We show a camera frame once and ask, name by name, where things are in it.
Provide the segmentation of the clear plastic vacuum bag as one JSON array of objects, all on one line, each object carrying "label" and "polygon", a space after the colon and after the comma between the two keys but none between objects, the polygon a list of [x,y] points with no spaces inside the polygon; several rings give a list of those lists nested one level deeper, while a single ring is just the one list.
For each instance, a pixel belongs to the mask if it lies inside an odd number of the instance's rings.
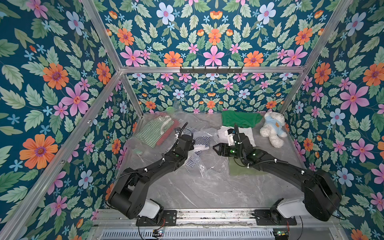
[{"label": "clear plastic vacuum bag", "polygon": [[200,173],[202,177],[207,176],[209,170],[201,160],[202,152],[211,148],[211,140],[218,140],[224,129],[197,130],[188,128],[187,122],[182,127],[179,125],[180,122],[172,115],[161,113],[139,129],[134,137],[151,148],[162,145],[171,135],[175,135],[175,142],[157,162],[141,169],[127,168],[122,172],[121,177],[133,182],[152,172],[163,176],[176,171],[181,166],[185,166],[189,172]]}]

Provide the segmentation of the blue white striped garment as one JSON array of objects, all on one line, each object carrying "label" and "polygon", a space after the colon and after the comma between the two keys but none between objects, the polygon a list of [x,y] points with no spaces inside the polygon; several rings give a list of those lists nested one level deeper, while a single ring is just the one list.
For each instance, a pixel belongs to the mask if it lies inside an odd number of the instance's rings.
[{"label": "blue white striped garment", "polygon": [[193,169],[200,162],[200,156],[203,151],[210,148],[211,135],[207,132],[201,132],[193,128],[186,128],[184,134],[193,136],[195,143],[194,149],[189,151],[188,158],[185,162],[186,166]]}]

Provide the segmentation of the green t-shirt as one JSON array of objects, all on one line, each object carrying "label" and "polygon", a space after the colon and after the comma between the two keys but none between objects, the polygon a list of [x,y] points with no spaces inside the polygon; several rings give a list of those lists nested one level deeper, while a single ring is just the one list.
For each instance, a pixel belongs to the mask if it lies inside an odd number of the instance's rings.
[{"label": "green t-shirt", "polygon": [[222,124],[225,127],[254,128],[263,116],[259,113],[245,113],[236,111],[223,111]]}]

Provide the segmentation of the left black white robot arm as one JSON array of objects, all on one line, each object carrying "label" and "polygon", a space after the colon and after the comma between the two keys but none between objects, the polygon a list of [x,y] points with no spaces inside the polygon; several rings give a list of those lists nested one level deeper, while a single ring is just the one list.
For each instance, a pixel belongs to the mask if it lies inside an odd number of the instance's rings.
[{"label": "left black white robot arm", "polygon": [[188,159],[189,152],[194,149],[193,134],[183,133],[188,124],[185,123],[177,139],[168,152],[146,167],[125,169],[114,181],[114,187],[107,197],[109,207],[119,211],[132,220],[145,217],[159,223],[164,215],[164,207],[154,200],[148,200],[150,186],[163,176],[178,170]]}]

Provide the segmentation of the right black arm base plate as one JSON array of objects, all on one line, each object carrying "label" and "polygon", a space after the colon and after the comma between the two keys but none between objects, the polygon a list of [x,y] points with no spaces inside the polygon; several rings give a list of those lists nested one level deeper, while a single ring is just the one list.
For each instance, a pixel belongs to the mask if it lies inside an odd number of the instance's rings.
[{"label": "right black arm base plate", "polygon": [[252,212],[258,226],[296,226],[295,218],[284,218],[279,212],[267,209],[256,209]]}]

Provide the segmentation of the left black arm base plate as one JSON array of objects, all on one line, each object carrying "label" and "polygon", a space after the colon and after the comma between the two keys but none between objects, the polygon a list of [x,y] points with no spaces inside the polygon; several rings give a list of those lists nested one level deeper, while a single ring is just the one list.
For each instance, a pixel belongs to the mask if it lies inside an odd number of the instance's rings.
[{"label": "left black arm base plate", "polygon": [[176,226],[178,212],[176,210],[162,210],[154,219],[139,217],[137,227],[167,227]]}]

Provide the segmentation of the olive green checkered-trim garment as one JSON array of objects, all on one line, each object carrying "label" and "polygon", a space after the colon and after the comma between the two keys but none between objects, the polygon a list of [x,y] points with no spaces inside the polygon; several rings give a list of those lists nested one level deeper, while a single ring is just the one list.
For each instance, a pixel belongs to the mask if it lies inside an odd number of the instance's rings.
[{"label": "olive green checkered-trim garment", "polygon": [[228,157],[228,159],[230,176],[260,176],[266,174],[254,168],[241,167],[235,162],[236,159],[233,157]]}]

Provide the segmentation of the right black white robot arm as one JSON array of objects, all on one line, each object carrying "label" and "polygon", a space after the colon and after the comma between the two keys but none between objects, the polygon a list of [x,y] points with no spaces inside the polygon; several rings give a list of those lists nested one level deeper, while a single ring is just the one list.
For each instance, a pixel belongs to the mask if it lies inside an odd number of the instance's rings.
[{"label": "right black white robot arm", "polygon": [[213,146],[219,156],[240,160],[243,168],[254,168],[292,184],[304,193],[302,203],[306,211],[319,221],[327,222],[339,209],[342,196],[327,172],[299,168],[253,147],[237,125],[229,129],[229,133],[234,136],[234,145],[219,143]]}]

